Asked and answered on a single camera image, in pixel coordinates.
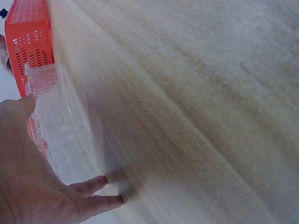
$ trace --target fingernail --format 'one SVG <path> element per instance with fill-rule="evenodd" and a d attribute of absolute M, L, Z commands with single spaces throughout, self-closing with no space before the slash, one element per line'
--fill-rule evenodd
<path fill-rule="evenodd" d="M 104 178 L 105 178 L 105 180 L 106 180 L 106 183 L 108 183 L 108 180 L 107 180 L 107 178 L 106 178 L 105 176 L 102 176 L 102 177 L 104 177 Z"/>
<path fill-rule="evenodd" d="M 124 198 L 122 197 L 122 195 L 119 195 L 119 198 L 120 198 L 120 200 L 121 200 L 121 203 L 125 203 L 125 200 L 124 200 Z"/>

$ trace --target hand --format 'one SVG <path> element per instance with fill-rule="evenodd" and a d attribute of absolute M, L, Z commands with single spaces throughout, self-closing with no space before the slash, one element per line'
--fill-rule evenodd
<path fill-rule="evenodd" d="M 33 96 L 0 103 L 0 224 L 78 224 L 119 208 L 119 196 L 92 196 L 104 176 L 70 186 L 54 174 L 27 132 Z"/>

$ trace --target finger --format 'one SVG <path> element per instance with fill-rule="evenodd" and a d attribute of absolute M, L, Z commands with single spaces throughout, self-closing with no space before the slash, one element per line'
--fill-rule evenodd
<path fill-rule="evenodd" d="M 96 216 L 112 209 L 121 207 L 124 203 L 120 196 L 91 196 L 86 198 L 93 207 L 94 214 Z"/>
<path fill-rule="evenodd" d="M 26 112 L 26 118 L 29 118 L 36 107 L 36 98 L 34 95 L 28 95 L 18 100 Z"/>
<path fill-rule="evenodd" d="M 104 176 L 97 176 L 93 179 L 82 183 L 74 183 L 70 186 L 77 190 L 84 197 L 93 195 L 98 190 L 101 190 L 107 184 L 107 179 Z"/>

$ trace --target plastic packaging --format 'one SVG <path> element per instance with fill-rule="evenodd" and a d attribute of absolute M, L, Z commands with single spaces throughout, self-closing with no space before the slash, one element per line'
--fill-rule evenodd
<path fill-rule="evenodd" d="M 65 184 L 95 177 L 91 130 L 66 70 L 56 64 L 25 67 L 26 93 L 36 97 L 30 125 L 38 148 Z"/>

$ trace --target red basket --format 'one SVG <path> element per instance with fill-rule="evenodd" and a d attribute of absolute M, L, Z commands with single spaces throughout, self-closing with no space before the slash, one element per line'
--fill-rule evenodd
<path fill-rule="evenodd" d="M 9 61 L 21 97 L 28 81 L 24 64 L 31 68 L 54 63 L 50 16 L 45 0 L 14 0 L 5 21 Z"/>

